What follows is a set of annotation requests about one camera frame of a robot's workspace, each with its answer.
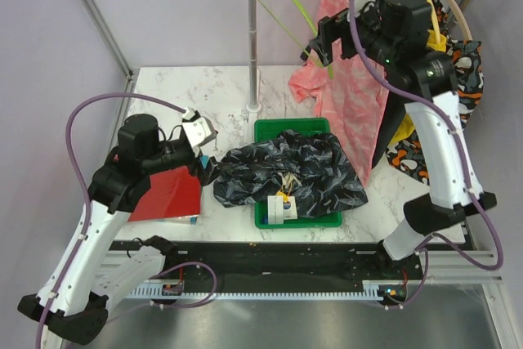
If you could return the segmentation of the green hanger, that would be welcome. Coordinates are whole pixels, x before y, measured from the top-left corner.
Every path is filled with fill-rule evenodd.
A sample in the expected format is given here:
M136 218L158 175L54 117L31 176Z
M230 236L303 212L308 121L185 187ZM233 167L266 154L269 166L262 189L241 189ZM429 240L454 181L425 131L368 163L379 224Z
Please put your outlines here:
M302 18L305 20L307 25L309 26L311 32L314 36L317 35L318 31L317 28L312 20L312 17L310 13L307 11L307 9L303 6L302 2L300 0L290 0L293 5L299 10L300 14L302 15ZM265 9L265 11L272 17L272 19L279 25L279 27L297 44L297 46L302 50L302 53L305 55L305 61L310 59L311 55L311 49L306 49L306 45L299 42L299 40L293 35L293 33L290 31L289 28L287 28L281 20L273 13L273 11L262 1L257 0L257 2L262 5L262 7Z

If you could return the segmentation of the white blue price tag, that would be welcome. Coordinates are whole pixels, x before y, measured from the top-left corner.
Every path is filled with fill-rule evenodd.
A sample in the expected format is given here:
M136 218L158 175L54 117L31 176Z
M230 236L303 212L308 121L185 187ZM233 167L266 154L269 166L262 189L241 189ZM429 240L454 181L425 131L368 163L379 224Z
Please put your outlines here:
M283 225L286 221L297 219L295 198L286 194L267 198L267 221L269 225Z

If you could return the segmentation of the dark patterned shorts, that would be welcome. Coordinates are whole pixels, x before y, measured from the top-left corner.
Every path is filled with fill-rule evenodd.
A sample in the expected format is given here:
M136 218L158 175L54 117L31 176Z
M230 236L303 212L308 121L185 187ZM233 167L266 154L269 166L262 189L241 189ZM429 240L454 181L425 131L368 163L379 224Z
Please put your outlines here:
M231 208L293 197L299 218L358 208L369 199L340 142L330 132L306 136L285 130L276 138L228 151L213 195Z

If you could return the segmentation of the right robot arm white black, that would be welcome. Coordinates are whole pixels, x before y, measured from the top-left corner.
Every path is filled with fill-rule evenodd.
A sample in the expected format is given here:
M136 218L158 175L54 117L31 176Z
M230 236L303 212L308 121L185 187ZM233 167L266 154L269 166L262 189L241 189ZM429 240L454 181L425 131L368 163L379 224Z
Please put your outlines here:
M401 261L440 231L481 215L496 196L473 170L458 112L458 84L451 58L427 45L429 0L348 0L349 7L318 23L310 42L323 65L333 61L333 42L343 59L359 56L373 78L400 97L413 121L429 174L429 193L405 203L405 219L381 242L385 257Z

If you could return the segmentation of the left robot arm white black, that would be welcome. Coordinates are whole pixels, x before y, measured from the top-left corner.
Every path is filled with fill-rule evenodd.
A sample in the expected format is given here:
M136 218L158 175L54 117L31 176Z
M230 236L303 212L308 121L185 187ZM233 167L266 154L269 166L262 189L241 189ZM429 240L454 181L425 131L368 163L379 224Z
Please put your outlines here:
M79 224L59 264L46 284L23 296L17 307L39 329L87 345L132 290L161 275L176 247L154 235L112 273L96 276L115 236L149 191L151 176L187 167L200 183L209 178L200 149L217 132L207 118L187 110L177 139L161 139L160 133L150 114L133 115L118 130L118 144L92 177Z

